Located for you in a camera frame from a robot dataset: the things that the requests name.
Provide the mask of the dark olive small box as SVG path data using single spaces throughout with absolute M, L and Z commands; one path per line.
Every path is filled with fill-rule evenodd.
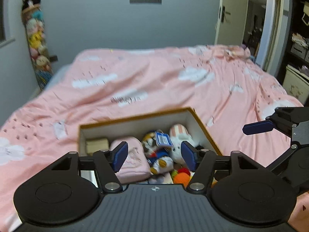
M 108 151 L 110 148 L 107 138 L 92 139 L 86 141 L 86 154 L 92 156 L 94 152 L 99 150 Z

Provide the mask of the orange crochet ball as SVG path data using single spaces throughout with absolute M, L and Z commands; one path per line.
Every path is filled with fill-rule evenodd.
M 192 173 L 188 168 L 180 168 L 172 171 L 171 178 L 174 184 L 181 184 L 186 188 L 192 178 Z

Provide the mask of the pink fabric pouch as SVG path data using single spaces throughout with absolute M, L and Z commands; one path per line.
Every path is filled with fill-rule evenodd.
M 143 145 L 135 137 L 122 137 L 114 140 L 110 151 L 114 150 L 122 141 L 128 144 L 128 156 L 119 172 L 116 173 L 121 184 L 145 181 L 151 176 L 150 166 L 144 155 Z

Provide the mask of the red panda plush toy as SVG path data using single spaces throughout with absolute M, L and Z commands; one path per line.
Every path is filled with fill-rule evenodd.
M 161 175 L 173 170 L 173 160 L 170 157 L 171 148 L 158 147 L 155 142 L 155 131 L 148 132 L 142 139 L 143 151 L 153 175 Z

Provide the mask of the blue white hang tag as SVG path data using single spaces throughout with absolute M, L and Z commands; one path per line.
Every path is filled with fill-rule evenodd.
M 168 134 L 156 131 L 154 135 L 155 135 L 155 142 L 158 147 L 165 147 L 165 148 L 173 147 L 173 143 Z

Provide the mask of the white striped plush toy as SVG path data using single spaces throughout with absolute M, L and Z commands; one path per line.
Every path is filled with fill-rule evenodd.
M 169 152 L 170 157 L 175 163 L 185 165 L 185 161 L 181 155 L 181 143 L 187 141 L 193 147 L 197 146 L 197 143 L 192 139 L 188 130 L 181 124 L 175 124 L 170 128 L 169 137 L 173 144 Z

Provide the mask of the white bedroom door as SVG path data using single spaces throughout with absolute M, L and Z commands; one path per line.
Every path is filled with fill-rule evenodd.
M 215 44 L 241 45 L 247 19 L 248 0 L 220 0 Z

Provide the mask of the orange cardboard storage box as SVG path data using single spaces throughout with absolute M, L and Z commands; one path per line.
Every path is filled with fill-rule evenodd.
M 97 124 L 81 125 L 78 152 L 80 156 L 88 156 L 86 154 L 87 140 L 107 138 L 109 145 L 111 145 L 116 139 L 135 137 L 142 142 L 143 137 L 148 132 L 162 131 L 169 134 L 170 128 L 175 124 L 183 125 L 197 143 L 197 146 L 200 145 L 214 151 L 217 155 L 222 155 L 221 150 L 206 130 L 202 120 L 189 107 L 109 120 Z

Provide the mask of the dark wardrobe shelf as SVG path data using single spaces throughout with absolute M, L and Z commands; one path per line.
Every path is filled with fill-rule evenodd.
M 308 0 L 289 0 L 288 32 L 277 79 L 289 95 L 308 104 Z

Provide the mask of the pink cloud-print duvet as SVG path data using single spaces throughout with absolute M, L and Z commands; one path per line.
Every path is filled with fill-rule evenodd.
M 301 103 L 249 56 L 248 49 L 223 45 L 79 53 L 60 83 L 1 128 L 1 231 L 19 225 L 17 187 L 76 150 L 82 124 L 190 107 L 223 154 L 240 150 L 268 166 L 289 138 L 276 130 L 246 136 L 243 126 Z

